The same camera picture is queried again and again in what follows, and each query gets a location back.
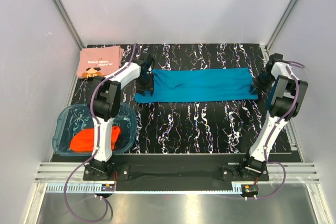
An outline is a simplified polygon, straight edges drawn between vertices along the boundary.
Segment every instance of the white wall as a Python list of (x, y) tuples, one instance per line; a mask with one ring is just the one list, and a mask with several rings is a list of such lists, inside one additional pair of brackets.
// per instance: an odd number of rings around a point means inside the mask
[(295, 126), (307, 161), (315, 163), (336, 220), (336, 1), (299, 0), (271, 52), (304, 63), (309, 86)]
[(0, 0), (0, 216), (23, 223), (79, 60), (51, 0)]
[(290, 0), (61, 0), (84, 44), (265, 44)]

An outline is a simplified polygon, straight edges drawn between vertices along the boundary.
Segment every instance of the metal floor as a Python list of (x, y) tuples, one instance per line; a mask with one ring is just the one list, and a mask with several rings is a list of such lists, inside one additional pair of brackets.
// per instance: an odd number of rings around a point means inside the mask
[[(270, 185), (260, 185), (260, 194), (274, 191)], [(68, 194), (70, 205), (82, 218), (98, 219), (105, 205), (90, 194)], [(244, 201), (227, 199), (229, 195), (156, 195), (115, 194), (108, 198), (113, 218), (108, 212), (100, 223), (318, 223), (305, 185), (286, 184), (282, 191), (267, 200)], [(59, 193), (46, 193), (37, 223), (82, 223), (66, 209)]]

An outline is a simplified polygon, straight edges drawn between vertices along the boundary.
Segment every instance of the cartoon print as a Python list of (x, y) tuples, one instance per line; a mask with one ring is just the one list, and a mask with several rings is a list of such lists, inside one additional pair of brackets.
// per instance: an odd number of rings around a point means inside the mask
[(90, 78), (95, 76), (103, 76), (100, 68), (87, 68), (85, 73), (82, 73), (83, 78)]

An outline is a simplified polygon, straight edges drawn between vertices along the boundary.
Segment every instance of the pink t-shirt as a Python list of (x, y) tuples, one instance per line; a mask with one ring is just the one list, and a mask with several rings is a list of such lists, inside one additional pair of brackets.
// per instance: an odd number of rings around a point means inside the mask
[(124, 49), (120, 46), (82, 49), (77, 77), (82, 79), (106, 76), (117, 71), (123, 53)]

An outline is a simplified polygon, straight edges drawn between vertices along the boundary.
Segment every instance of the folded shirt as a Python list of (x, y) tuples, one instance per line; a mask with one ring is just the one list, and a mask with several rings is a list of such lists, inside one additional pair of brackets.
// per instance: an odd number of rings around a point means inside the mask
[(78, 78), (106, 76), (121, 67), (124, 49), (120, 46), (84, 48), (80, 52)]
[(247, 68), (167, 71), (154, 69), (154, 93), (137, 93), (138, 103), (254, 100)]

